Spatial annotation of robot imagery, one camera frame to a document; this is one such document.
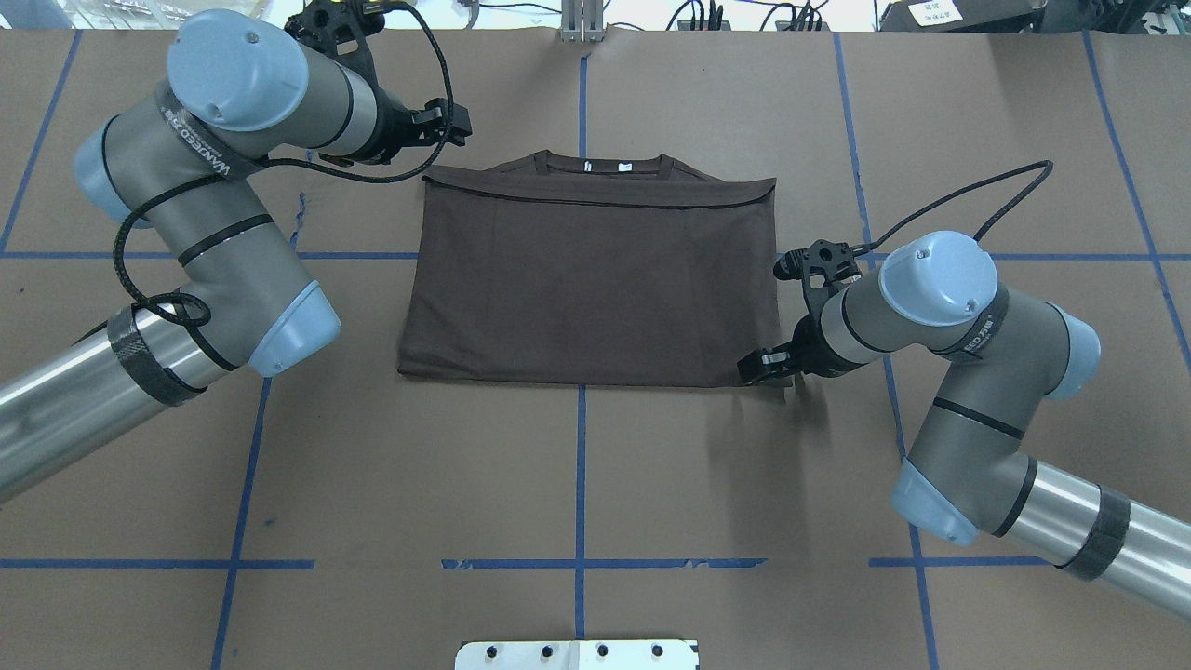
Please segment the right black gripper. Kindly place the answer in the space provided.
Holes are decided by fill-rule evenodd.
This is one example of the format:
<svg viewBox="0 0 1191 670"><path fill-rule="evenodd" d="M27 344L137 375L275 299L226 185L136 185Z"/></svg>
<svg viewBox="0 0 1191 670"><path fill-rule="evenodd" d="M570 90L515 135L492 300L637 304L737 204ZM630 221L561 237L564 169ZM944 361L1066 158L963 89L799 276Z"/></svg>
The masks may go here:
<svg viewBox="0 0 1191 670"><path fill-rule="evenodd" d="M737 361L741 386L782 386L796 374L835 378L838 357L828 346L818 323L810 314L796 323L791 339L777 347L760 347Z"/></svg>

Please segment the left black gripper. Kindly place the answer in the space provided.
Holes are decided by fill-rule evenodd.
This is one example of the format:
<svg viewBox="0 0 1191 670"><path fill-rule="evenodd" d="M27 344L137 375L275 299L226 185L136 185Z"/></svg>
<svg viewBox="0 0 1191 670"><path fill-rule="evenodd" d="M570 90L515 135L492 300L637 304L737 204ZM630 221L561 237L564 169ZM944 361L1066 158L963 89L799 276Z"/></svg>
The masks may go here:
<svg viewBox="0 0 1191 670"><path fill-rule="evenodd" d="M373 164L391 164L405 148L455 145L464 148L473 134L468 120L445 123L445 100L429 100L420 109L409 109L395 94L381 89L378 98L378 131Z"/></svg>

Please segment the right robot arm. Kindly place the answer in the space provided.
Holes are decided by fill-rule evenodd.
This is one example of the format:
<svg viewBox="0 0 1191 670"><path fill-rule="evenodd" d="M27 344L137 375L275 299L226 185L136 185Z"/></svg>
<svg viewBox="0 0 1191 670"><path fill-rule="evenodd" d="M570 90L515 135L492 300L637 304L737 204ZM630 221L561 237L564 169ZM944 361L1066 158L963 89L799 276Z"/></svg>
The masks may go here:
<svg viewBox="0 0 1191 670"><path fill-rule="evenodd" d="M771 271L799 281L807 314L787 343L738 361L741 381L836 378L928 349L949 368L902 458L897 513L962 546L1005 538L1064 575L1187 620L1187 522L1021 450L1039 403L1072 397L1097 372L1095 328L1004 284L969 234L924 234L863 275L867 251L819 240L779 256Z"/></svg>

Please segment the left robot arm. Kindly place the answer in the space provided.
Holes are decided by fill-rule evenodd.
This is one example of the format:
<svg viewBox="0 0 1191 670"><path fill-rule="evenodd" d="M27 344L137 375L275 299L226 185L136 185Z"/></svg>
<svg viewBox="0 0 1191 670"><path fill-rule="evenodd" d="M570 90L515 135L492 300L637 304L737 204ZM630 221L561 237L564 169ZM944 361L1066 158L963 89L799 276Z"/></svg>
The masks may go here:
<svg viewBox="0 0 1191 670"><path fill-rule="evenodd" d="M404 148L464 145L453 90L409 109L379 84L367 39L409 1L311 1L282 27L225 10L183 21L167 76L74 158L80 190L118 224L127 303L4 386L4 501L247 367L272 378L341 331L319 281L249 179L269 168L353 174Z"/></svg>

